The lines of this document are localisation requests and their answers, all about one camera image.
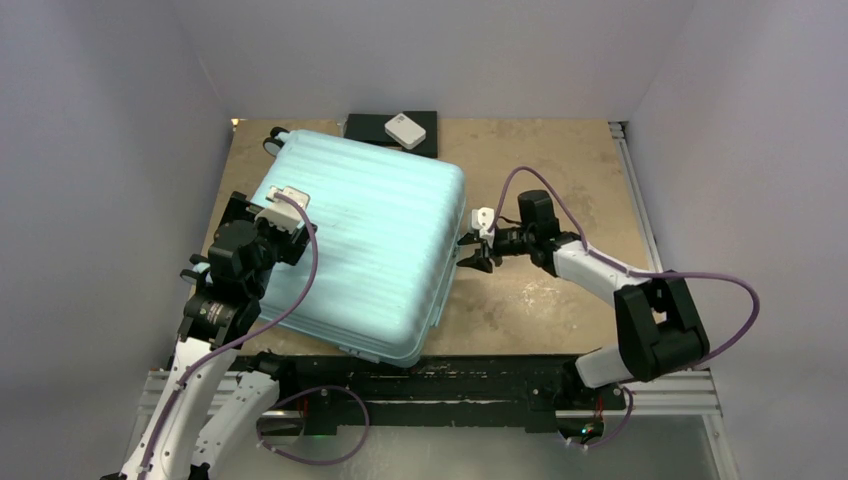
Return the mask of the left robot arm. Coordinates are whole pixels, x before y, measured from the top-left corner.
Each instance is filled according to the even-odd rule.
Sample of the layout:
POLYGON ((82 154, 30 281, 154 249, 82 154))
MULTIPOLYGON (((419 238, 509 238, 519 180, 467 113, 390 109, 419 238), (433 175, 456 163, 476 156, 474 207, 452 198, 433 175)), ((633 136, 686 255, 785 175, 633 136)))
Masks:
POLYGON ((312 255, 310 272, 292 304, 271 321, 276 326, 306 299, 317 277, 317 227, 306 208, 309 196, 292 187, 273 187, 267 205, 231 195, 214 241, 191 257, 180 275, 195 285, 183 309, 169 376, 138 446, 115 479, 190 479, 207 473, 193 466, 195 443, 218 384, 241 346, 257 336, 274 267, 296 265, 312 255))

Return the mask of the white power bank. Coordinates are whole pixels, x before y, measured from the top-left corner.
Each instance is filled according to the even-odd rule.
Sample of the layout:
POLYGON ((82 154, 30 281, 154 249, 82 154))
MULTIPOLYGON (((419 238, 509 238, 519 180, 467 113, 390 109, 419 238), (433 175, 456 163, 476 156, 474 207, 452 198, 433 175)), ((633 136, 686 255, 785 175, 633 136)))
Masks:
POLYGON ((405 113, 391 117, 384 124, 384 131, 406 150, 418 147, 427 137, 427 131, 405 113))

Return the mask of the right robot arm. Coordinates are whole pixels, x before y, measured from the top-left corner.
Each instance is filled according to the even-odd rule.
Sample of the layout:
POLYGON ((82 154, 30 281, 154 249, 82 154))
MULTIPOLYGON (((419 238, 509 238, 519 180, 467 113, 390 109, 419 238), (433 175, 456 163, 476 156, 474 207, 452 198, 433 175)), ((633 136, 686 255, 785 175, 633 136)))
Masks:
POLYGON ((610 305, 616 341, 568 361, 561 392, 576 407, 596 399, 601 388, 622 381, 647 382, 703 359, 710 342, 691 292, 682 278, 621 265, 561 229, 553 201, 544 190, 518 197, 518 222, 496 225, 492 208, 470 214, 468 233, 459 239, 475 250, 458 266, 491 273, 503 258, 526 256, 551 276, 571 282, 610 305))

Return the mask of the light blue suitcase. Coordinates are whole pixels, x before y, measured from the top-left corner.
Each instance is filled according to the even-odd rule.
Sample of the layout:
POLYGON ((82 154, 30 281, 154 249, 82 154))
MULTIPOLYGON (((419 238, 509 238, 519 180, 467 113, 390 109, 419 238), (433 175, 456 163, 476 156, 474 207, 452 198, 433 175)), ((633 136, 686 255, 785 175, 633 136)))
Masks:
MULTIPOLYGON (((265 141, 275 160, 252 195, 271 186, 307 193, 317 227, 317 277, 281 328, 347 354, 399 367, 420 358, 441 318, 456 271, 466 207, 454 164, 342 137, 277 130, 265 141)), ((312 255, 277 265, 261 300, 269 323, 304 287, 312 255)))

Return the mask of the black metal base rail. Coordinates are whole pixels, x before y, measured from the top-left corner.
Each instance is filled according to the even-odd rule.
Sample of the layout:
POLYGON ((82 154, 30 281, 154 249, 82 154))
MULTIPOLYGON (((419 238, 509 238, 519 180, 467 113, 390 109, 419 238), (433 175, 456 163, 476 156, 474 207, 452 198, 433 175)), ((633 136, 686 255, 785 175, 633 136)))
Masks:
POLYGON ((252 396, 250 367, 278 371, 280 400, 267 419, 302 421, 308 435, 333 435, 341 426, 521 428, 527 433, 591 436, 626 413, 704 416, 719 402, 706 371, 681 371, 649 383, 596 389, 578 386, 574 355, 428 355, 410 368, 338 355, 238 357, 214 392, 213 416, 229 400, 252 396))

